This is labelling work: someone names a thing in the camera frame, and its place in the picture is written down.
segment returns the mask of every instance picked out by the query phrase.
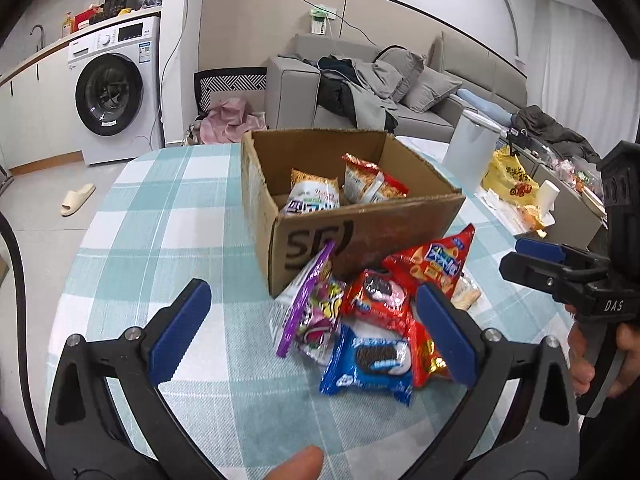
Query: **dish soap bottle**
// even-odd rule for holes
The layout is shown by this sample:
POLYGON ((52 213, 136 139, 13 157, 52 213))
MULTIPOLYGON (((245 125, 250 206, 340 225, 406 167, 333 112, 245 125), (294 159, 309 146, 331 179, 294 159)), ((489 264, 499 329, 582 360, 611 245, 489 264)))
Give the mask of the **dish soap bottle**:
POLYGON ((71 34, 71 30, 74 28, 74 20, 71 18, 71 12, 66 13, 66 18, 62 24, 62 38, 71 34))

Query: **plaid tablecloth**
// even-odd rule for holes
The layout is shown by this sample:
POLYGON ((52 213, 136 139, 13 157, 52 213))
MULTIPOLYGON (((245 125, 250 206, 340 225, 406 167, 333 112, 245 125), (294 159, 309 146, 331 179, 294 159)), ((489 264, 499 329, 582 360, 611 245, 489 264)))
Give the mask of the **plaid tablecloth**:
MULTIPOLYGON (((180 423, 230 479, 259 479, 308 444, 327 457, 322 478, 398 478, 440 431, 464 388, 433 380, 411 407, 391 396, 318 392, 322 370, 301 356, 277 359, 267 326, 270 297, 244 224, 236 144, 171 148, 126 165, 91 223, 60 298, 49 343, 47 399, 65 339, 116 338, 144 326, 193 277, 212 307, 173 380, 160 390, 180 423)), ((512 340, 552 333, 571 319, 548 296, 504 282, 500 258, 514 240, 475 197, 450 228, 476 226, 465 271, 482 288, 478 324, 512 340)), ((150 454, 116 381, 111 389, 136 448, 150 454)), ((510 384, 479 444, 506 414, 510 384)))

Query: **curtain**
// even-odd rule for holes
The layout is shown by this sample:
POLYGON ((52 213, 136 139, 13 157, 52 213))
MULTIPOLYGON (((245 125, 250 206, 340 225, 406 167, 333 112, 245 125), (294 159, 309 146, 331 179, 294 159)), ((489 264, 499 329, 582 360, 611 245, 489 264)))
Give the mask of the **curtain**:
POLYGON ((640 62, 603 18, 537 0, 527 73, 528 104, 584 136, 600 156, 636 140, 640 62))

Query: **light blue pillow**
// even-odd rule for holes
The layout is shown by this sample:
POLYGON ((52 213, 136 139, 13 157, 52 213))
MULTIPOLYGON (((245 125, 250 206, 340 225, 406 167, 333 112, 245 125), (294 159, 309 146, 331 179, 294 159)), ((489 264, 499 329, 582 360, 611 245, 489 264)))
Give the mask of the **light blue pillow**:
POLYGON ((482 99, 473 92, 470 92, 469 90, 466 90, 464 88, 458 89, 456 94, 458 97, 464 99, 470 105, 475 106, 478 110, 487 114, 498 124, 506 127, 511 126, 511 118, 513 114, 502 108, 500 105, 492 103, 491 101, 487 101, 486 99, 482 99))

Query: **slipper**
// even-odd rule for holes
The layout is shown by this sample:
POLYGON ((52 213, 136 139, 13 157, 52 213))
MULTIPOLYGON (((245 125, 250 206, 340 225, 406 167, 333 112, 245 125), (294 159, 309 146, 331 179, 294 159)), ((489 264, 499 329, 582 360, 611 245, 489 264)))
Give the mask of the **slipper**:
POLYGON ((85 184, 78 189, 78 191, 69 191, 66 194, 65 199, 62 201, 60 214, 62 216, 69 216, 78 211, 94 191, 94 184, 85 184))

